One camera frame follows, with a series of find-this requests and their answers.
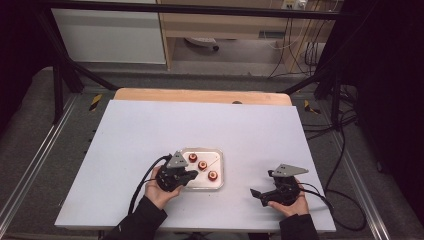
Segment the aluminum rail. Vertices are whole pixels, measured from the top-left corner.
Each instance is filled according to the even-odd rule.
[[[56,142],[57,137],[65,126],[66,121],[68,120],[74,103],[78,98],[78,94],[73,94],[64,107],[64,114],[59,122],[53,125],[50,128],[49,133],[29,164],[27,170],[23,174],[18,185],[15,187],[15,190],[10,195],[8,201],[4,205],[3,209],[0,212],[0,239],[6,233],[7,228],[12,222],[13,217],[18,211],[21,203],[23,202],[26,194],[28,193],[32,183],[34,182],[37,174],[39,173],[41,167],[43,166],[44,161],[50,153],[54,143]]]

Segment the black sleeve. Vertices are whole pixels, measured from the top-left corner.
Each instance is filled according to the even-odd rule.
[[[153,240],[156,230],[166,217],[164,210],[159,210],[146,196],[143,196],[134,213],[126,216],[103,239]]]
[[[281,240],[319,240],[310,214],[293,215],[280,222]]]

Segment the white table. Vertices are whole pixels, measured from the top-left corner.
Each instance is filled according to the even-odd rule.
[[[116,226],[150,165],[184,147],[220,149],[224,185],[217,191],[183,190],[166,206],[169,216],[160,230],[278,232],[282,215],[262,207],[250,188],[275,189],[267,170],[281,163],[308,169],[297,178],[323,192],[295,107],[112,100],[55,225]],[[335,231],[325,204],[306,197],[316,229]]]

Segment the white cabinet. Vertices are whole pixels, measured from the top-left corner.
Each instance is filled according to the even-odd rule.
[[[112,1],[156,3],[154,0]],[[52,11],[68,53],[75,61],[165,64],[157,13]]]

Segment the person's right hand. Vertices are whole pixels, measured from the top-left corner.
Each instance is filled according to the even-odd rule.
[[[159,172],[161,166],[153,168],[152,175],[150,177],[150,180],[153,180],[156,178],[156,175]],[[152,203],[160,210],[165,208],[166,204],[174,197],[177,197],[180,195],[181,189],[183,186],[177,187],[172,192],[165,192],[163,191],[158,183],[156,181],[149,181],[146,185],[145,193],[144,195],[152,201]]]
[[[277,203],[277,202],[274,202],[274,201],[269,201],[268,206],[270,206],[270,207],[274,208],[275,210],[283,213],[284,216],[286,216],[286,217],[290,217],[290,216],[293,216],[295,214],[297,214],[299,216],[309,214],[308,202],[306,201],[304,191],[300,191],[299,195],[297,196],[296,201],[290,206],[284,206],[284,205]]]

